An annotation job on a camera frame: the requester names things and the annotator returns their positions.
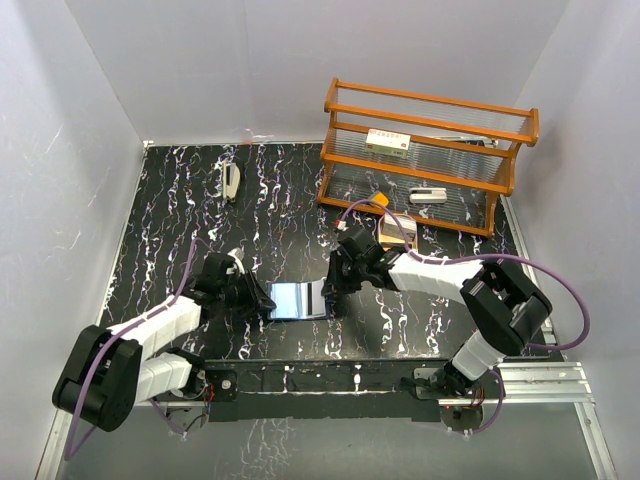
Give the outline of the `stack of silver cards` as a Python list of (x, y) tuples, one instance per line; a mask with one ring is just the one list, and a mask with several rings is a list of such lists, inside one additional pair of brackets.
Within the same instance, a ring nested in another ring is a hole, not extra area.
[(417, 233), (416, 221), (407, 215), (399, 215), (392, 217), (390, 214), (385, 214), (380, 231), (383, 235), (388, 237), (401, 238), (402, 231), (406, 234), (410, 241), (413, 241)]

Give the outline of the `blue card holder wallet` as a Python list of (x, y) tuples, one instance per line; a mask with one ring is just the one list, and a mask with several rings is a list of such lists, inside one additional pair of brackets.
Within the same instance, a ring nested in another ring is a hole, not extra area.
[(326, 299), (324, 318), (305, 318), (302, 310), (302, 286), (306, 282), (273, 283), (269, 286), (268, 295), (276, 303), (276, 308), (268, 317), (274, 321), (307, 321), (322, 320), (329, 316), (329, 304)]

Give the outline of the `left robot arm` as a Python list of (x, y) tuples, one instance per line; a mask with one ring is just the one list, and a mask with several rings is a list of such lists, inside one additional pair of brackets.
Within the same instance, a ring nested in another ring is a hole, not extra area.
[(111, 432), (140, 402), (173, 390), (186, 399), (197, 398), (207, 383), (203, 360), (169, 343), (198, 329), (203, 316), (216, 308), (251, 317), (275, 307), (254, 273), (245, 270), (238, 250), (211, 253), (202, 270), (184, 279), (158, 306), (109, 328), (83, 329), (52, 403)]

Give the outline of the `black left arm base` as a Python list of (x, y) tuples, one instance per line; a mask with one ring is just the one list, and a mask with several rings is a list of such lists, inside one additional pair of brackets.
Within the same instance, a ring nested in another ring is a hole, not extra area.
[(219, 403), (237, 397), (237, 374), (233, 370), (199, 370), (191, 373), (187, 383), (170, 393), (165, 415), (175, 432), (187, 436), (204, 427)]

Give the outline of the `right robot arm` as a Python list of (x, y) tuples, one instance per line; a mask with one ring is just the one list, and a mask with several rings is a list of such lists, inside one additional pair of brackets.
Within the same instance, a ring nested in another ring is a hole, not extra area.
[(509, 258), (452, 262), (401, 247), (384, 249), (361, 228), (349, 227), (331, 251), (322, 296), (352, 294), (369, 283), (396, 292), (420, 292), (466, 307), (475, 331), (443, 367), (426, 378), (401, 380), (404, 389), (466, 397), (482, 376), (518, 356), (552, 313), (552, 304)]

